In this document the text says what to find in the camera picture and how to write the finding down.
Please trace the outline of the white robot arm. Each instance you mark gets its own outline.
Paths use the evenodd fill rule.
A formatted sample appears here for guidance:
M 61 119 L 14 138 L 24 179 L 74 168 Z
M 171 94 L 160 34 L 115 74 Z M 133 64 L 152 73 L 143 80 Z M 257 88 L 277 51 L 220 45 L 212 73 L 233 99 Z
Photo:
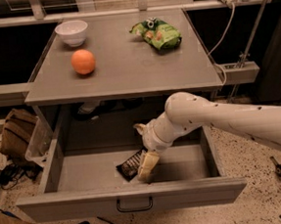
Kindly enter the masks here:
M 281 152 L 281 106 L 214 103 L 187 92 L 177 92 L 167 98 L 159 117 L 135 126 L 147 148 L 141 156 L 138 179 L 149 179 L 160 154 L 177 138 L 201 126 L 250 138 Z

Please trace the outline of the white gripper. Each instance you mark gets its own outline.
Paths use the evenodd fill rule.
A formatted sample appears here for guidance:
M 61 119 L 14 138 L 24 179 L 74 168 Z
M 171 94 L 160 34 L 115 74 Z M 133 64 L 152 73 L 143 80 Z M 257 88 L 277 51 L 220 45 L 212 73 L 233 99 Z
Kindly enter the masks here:
M 148 181 L 149 177 L 160 160 L 158 153 L 164 152 L 173 143 L 173 128 L 171 122 L 166 118 L 154 118 L 148 124 L 136 123 L 134 129 L 142 136 L 143 145 L 149 152 L 140 157 L 137 179 Z

